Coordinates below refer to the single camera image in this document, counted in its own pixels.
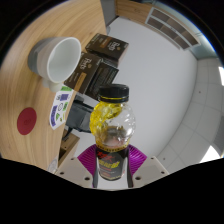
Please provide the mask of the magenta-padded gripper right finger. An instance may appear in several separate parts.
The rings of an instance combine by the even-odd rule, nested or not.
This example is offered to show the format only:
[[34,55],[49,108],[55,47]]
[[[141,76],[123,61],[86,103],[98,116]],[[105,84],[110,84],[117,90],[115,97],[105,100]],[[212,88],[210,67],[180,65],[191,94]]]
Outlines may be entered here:
[[127,184],[129,188],[140,188],[167,176],[169,172],[155,157],[147,157],[136,147],[129,146]]

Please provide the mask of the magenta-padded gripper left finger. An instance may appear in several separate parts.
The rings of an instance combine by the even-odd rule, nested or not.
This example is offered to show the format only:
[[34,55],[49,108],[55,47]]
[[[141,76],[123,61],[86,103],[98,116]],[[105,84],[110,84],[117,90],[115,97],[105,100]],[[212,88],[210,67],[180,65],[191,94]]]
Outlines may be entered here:
[[77,146],[67,150],[59,159],[56,175],[84,188],[96,188],[98,185],[97,158],[95,146],[75,156]]

